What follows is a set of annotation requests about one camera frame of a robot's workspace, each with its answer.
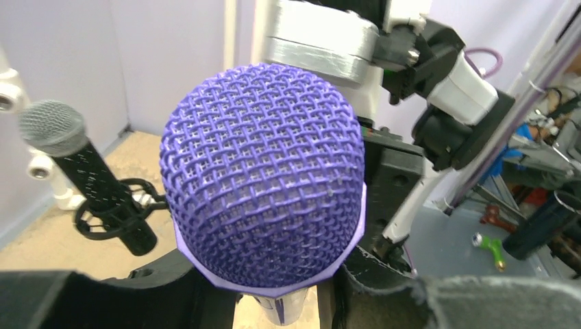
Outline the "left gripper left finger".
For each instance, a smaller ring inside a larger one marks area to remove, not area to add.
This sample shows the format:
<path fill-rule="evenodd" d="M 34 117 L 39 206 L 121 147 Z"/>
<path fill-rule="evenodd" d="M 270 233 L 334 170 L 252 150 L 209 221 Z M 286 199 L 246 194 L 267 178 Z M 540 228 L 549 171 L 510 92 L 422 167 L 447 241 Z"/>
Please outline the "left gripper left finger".
<path fill-rule="evenodd" d="M 232 328 L 238 296 L 216 288 L 177 250 L 124 279 L 3 271 L 1 327 Z"/>

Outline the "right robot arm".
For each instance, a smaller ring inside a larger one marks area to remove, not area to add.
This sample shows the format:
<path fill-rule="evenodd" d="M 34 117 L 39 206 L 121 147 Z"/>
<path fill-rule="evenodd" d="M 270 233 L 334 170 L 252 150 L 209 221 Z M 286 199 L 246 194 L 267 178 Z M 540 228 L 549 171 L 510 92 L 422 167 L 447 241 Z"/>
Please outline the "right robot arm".
<path fill-rule="evenodd" d="M 416 97 L 421 112 L 404 126 L 364 127 L 369 217 L 368 250 L 398 260 L 412 222 L 442 177 L 476 159 L 515 100 L 492 86 L 467 58 L 465 42 L 449 26 L 428 20 L 421 32 L 400 23 L 373 42 L 373 66 L 392 105 Z"/>

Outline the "purple microphone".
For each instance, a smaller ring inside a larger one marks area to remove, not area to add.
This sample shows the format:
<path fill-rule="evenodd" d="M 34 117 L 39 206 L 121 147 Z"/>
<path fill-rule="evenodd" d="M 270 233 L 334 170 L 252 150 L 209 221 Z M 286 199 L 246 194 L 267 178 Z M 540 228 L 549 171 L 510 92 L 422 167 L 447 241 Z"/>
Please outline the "purple microphone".
<path fill-rule="evenodd" d="M 204 80 L 169 117 L 160 172 L 178 250 L 279 326 L 364 233 L 361 126 L 303 69 L 260 63 Z"/>

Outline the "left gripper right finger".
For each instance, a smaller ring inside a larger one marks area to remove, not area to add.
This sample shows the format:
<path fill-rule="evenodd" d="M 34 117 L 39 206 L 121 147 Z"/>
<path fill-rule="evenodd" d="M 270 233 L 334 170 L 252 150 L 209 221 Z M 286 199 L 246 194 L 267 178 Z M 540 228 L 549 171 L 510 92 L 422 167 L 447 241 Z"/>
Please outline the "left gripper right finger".
<path fill-rule="evenodd" d="M 333 283 L 332 328 L 580 327 L 580 285 L 567 281 L 413 278 L 356 247 Z"/>

